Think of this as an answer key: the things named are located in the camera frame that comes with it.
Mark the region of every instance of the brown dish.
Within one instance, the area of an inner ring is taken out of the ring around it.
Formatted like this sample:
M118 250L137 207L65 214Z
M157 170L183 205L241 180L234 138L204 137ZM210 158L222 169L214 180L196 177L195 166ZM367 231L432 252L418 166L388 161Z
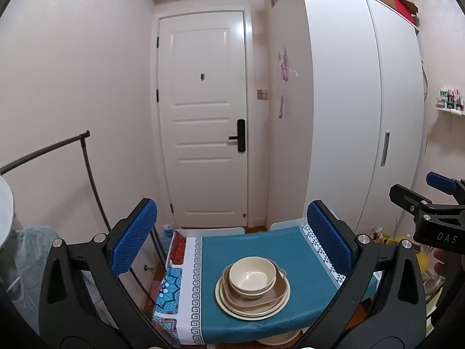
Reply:
M244 298L236 290L233 289L233 287L229 283L229 271L231 270L232 264L227 266L223 271L224 296L227 302L238 309L249 309L273 303L279 300L286 292L287 286L284 280L285 271L280 269L275 262L273 262L273 264L276 267L276 282L273 285L273 287L268 290L267 293L263 294L261 297L257 299Z

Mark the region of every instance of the hand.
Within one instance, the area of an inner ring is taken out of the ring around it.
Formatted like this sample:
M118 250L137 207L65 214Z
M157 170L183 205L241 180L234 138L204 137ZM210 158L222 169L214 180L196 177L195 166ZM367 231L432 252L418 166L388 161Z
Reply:
M440 261L434 264L434 271L438 273L438 275L445 277L447 274L447 263L449 262L449 251L435 249L433 256L436 260ZM462 256L462 267L465 270L465 255Z

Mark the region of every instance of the door panel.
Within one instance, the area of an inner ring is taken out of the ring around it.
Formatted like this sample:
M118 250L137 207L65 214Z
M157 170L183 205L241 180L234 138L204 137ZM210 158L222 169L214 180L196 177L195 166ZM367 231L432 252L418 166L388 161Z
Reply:
M357 232L370 234L373 227L382 227L392 235L402 210L389 200L389 190L394 184L412 187L418 163L423 74L415 28L378 1L368 4L380 52L383 116L375 173Z
M158 85L175 222L246 226L247 153L228 140L247 119L243 13L162 19Z
M320 199L355 229L380 133L381 77L373 23L366 0L305 0L305 5L314 112L304 216L308 204Z

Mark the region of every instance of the tablecloth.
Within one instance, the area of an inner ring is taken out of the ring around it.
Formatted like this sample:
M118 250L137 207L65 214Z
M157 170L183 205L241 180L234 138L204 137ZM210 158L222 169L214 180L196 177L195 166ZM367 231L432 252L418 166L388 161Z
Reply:
M311 325L345 280L331 265L308 224L256 234L175 237L180 250L160 286L153 324L173 343L239 343ZM227 315L214 290L223 269L247 256L274 260L287 272L291 295L275 316L248 322ZM366 296L376 291L372 278Z

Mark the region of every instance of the cream bowl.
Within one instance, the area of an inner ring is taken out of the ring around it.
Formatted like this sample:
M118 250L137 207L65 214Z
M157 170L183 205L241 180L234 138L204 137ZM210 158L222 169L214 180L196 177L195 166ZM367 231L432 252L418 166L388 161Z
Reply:
M275 283L276 268L263 257L245 257L235 262L229 271L229 282L239 293L258 297Z

